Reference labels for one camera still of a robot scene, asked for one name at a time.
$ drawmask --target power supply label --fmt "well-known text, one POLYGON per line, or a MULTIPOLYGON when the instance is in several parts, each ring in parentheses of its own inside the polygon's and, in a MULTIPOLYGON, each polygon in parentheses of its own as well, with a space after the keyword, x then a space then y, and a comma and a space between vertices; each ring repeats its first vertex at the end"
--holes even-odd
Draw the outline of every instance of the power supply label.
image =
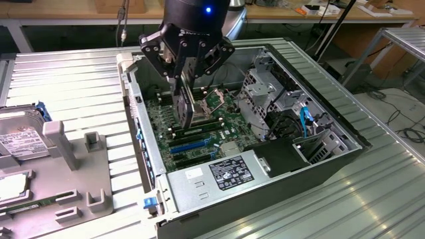
POLYGON ((0 144, 14 157, 46 151, 46 146, 35 130, 0 135, 0 144))
POLYGON ((253 175, 241 156, 213 163, 209 167, 222 191, 253 180, 253 175))

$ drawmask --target motherboard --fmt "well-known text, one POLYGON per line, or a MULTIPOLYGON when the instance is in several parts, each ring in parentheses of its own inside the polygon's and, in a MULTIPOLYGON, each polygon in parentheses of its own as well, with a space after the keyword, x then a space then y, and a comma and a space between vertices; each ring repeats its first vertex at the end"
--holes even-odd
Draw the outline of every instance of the motherboard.
POLYGON ((166 99, 146 101, 147 115, 167 172, 231 156, 258 142, 239 114, 235 97, 210 89, 195 99, 191 127, 181 129, 166 99))

